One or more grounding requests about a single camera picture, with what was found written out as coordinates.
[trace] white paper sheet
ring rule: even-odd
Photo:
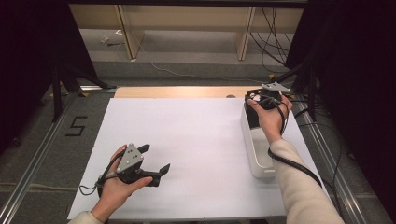
[[[158,188],[135,192],[111,219],[169,221],[284,216],[274,177],[250,172],[241,129],[244,100],[111,99],[81,185],[93,186],[123,144],[150,144],[142,169],[171,163]],[[318,173],[291,115],[284,137]],[[77,192],[69,219],[89,211],[97,192]]]

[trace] handheld controller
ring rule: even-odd
[[[282,93],[290,93],[290,89],[287,89],[277,82],[270,84],[262,84],[262,89],[248,91],[245,95],[245,101],[247,99],[254,100],[265,110],[274,109],[282,101]],[[247,113],[247,121],[250,129],[260,127],[259,116],[256,111],[248,104],[245,103],[245,110]]]
[[[117,171],[100,175],[96,182],[99,197],[102,195],[103,185],[106,180],[113,177],[118,177],[125,184],[132,184],[140,178],[151,176],[152,181],[147,185],[147,187],[159,187],[161,177],[168,173],[171,164],[169,163],[165,165],[159,172],[144,171],[140,166],[144,159],[142,153],[147,151],[149,151],[149,145],[143,145],[142,147],[136,148],[134,144],[131,143],[127,148],[119,153],[117,158],[121,157],[121,161],[117,167]]]

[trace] wire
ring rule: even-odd
[[[291,44],[291,40],[289,39],[287,34],[285,34],[285,37],[289,40],[289,43]]]
[[[267,68],[267,66],[265,66],[265,64],[264,64],[264,51],[262,51],[262,67],[263,67],[265,70],[267,70],[268,72],[271,72],[271,73],[283,73],[283,72],[276,72],[276,71],[273,71],[273,70]]]
[[[282,53],[280,52],[280,50],[282,49],[283,55],[285,57],[287,57],[285,51],[283,50],[279,40],[276,37],[276,26],[275,26],[275,22],[276,22],[276,8],[273,8],[273,22],[272,25],[270,24],[267,15],[265,14],[264,8],[262,7],[262,14],[265,18],[265,20],[267,21],[268,27],[270,28],[270,34],[268,36],[270,36],[271,34],[274,36],[274,39],[276,41],[276,46],[277,46],[277,51],[279,52],[279,56],[281,58],[281,60],[283,61],[283,63],[285,62],[285,60],[282,57]]]
[[[269,35],[268,35],[268,37],[267,37],[267,40],[262,39],[262,36],[260,35],[260,33],[256,33],[256,35],[259,37],[259,39],[260,39],[262,42],[265,43],[265,45],[268,45],[268,46],[271,46],[271,47],[273,47],[273,48],[279,49],[279,46],[275,46],[275,45],[269,43],[269,37],[270,37]]]
[[[256,38],[254,38],[252,33],[250,33],[250,36],[253,38],[254,42],[256,42],[256,44],[259,46],[259,48],[262,49],[262,51],[264,51],[268,56],[270,56],[272,59],[274,59],[278,63],[285,65],[278,58],[276,58],[274,55],[272,55],[270,52],[268,52],[265,48],[263,48],[262,45],[260,45],[259,42],[257,42]]]
[[[299,111],[297,114],[294,115],[294,117],[297,118],[297,117],[299,117],[300,115],[302,115],[303,113],[305,113],[307,111],[308,111],[308,108],[306,108],[306,109],[304,109],[302,111]]]
[[[0,187],[15,187],[17,184],[16,183],[0,183]],[[75,192],[77,189],[76,188],[64,188],[64,187],[53,187],[53,186],[48,186],[48,185],[43,185],[43,184],[31,184],[29,185],[29,189],[41,189],[41,190],[60,190],[60,191],[73,191]]]
[[[292,103],[308,103],[308,101],[305,100],[290,100]]]
[[[286,107],[286,111],[288,112],[287,116],[289,117],[289,108],[288,106],[283,103],[283,102],[279,102],[278,100],[276,100],[274,97],[268,97],[262,101],[259,101],[258,104],[260,103],[266,103],[266,102],[271,102],[272,104],[275,105],[277,111],[279,112],[280,117],[282,118],[282,127],[280,129],[280,134],[283,134],[283,132],[286,130],[287,124],[288,124],[288,119],[285,117],[285,115],[283,114],[282,110],[280,109],[279,105],[283,104]],[[321,182],[318,179],[318,177],[312,172],[310,171],[308,168],[306,168],[305,166],[301,165],[300,163],[297,163],[295,161],[291,161],[288,160],[286,158],[280,157],[278,155],[276,155],[271,148],[268,147],[268,156],[271,157],[272,159],[276,160],[276,161],[280,161],[283,162],[299,171],[302,171],[303,173],[311,176],[322,188]]]
[[[107,45],[110,46],[118,46],[117,47],[117,56],[119,56],[120,58],[123,58],[122,56],[120,56],[120,47],[121,45],[124,45],[125,43],[118,43],[118,44],[111,44],[111,43],[107,43]]]
[[[114,163],[119,157],[122,157],[122,156],[124,155],[124,153],[125,153],[125,149],[124,149],[122,152],[120,152],[119,154],[117,154],[117,155],[113,158],[113,160],[111,160],[111,162],[108,164],[108,166],[107,166],[107,168],[105,169],[105,171],[103,172],[103,174],[99,177],[98,181],[96,181],[95,185],[94,185],[92,188],[88,188],[88,187],[83,186],[83,185],[78,186],[78,189],[79,189],[79,191],[81,192],[81,194],[84,195],[84,196],[88,196],[88,195],[93,194],[97,188],[99,188],[99,189],[102,188],[103,185],[105,184],[106,180],[108,179],[108,178],[106,178],[106,175],[107,175],[108,171],[110,170],[111,166],[113,165],[113,163]],[[82,191],[82,189],[90,189],[91,192],[89,192],[89,193],[84,193],[84,192]]]
[[[137,41],[139,43],[139,47],[143,50],[143,52],[147,53],[143,46],[141,45],[140,41]],[[250,79],[250,78],[226,78],[226,77],[198,77],[196,75],[190,75],[190,74],[180,74],[173,72],[171,70],[165,69],[165,68],[160,68],[154,64],[154,62],[149,62],[155,69],[159,71],[164,71],[170,74],[173,74],[178,77],[194,77],[194,78],[200,78],[200,79],[219,79],[219,80],[226,80],[226,81],[251,81],[251,82],[256,82],[256,83],[261,83],[261,84],[267,84],[266,82],[260,81],[260,80],[255,80],[255,79]]]
[[[338,167],[339,167],[339,164],[340,164],[340,161],[341,161],[342,152],[343,152],[343,145],[341,144],[341,140],[340,140],[341,137],[339,136],[338,132],[334,128],[332,128],[329,125],[322,124],[322,123],[317,123],[317,122],[306,123],[306,124],[299,125],[299,127],[301,128],[301,127],[311,126],[311,125],[324,126],[324,127],[328,128],[329,130],[331,130],[333,133],[335,133],[337,135],[338,139],[339,139],[339,148],[340,148],[340,150],[339,150],[338,157],[337,157],[337,160],[336,160],[336,163],[335,163],[334,173],[332,174],[332,190],[334,192],[334,199],[336,200],[336,203],[337,203],[336,206],[338,207],[338,210],[339,210],[338,213],[340,214],[341,217],[343,217],[343,213],[342,213],[342,210],[341,210],[341,205],[339,204],[337,191],[336,191],[336,187],[335,187],[335,178],[336,178],[336,175],[337,175],[337,172],[338,172]]]

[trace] white container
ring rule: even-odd
[[[272,159],[268,156],[268,140],[260,127],[250,130],[245,108],[242,110],[241,125],[251,173],[257,178],[275,176]]]

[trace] hand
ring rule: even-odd
[[[116,155],[122,152],[125,148],[126,145],[120,147],[111,157],[111,160],[113,160]],[[120,158],[112,164],[109,172],[116,172],[119,164]],[[152,177],[144,177],[128,185],[116,177],[108,179],[103,186],[101,198],[96,206],[91,210],[91,213],[101,222],[106,222],[108,218],[126,202],[133,192],[145,187],[151,181]]]
[[[293,104],[282,95],[282,102],[284,104],[280,104],[279,108],[282,110],[282,113],[285,115],[285,118],[288,118],[289,111],[291,111]],[[251,105],[251,107],[257,112],[259,115],[259,123],[260,127],[264,130],[265,136],[268,139],[269,144],[271,145],[277,139],[282,138],[280,134],[280,129],[282,128],[282,117],[279,114],[279,111],[274,108],[271,110],[264,110],[256,101],[247,100],[247,103]]]

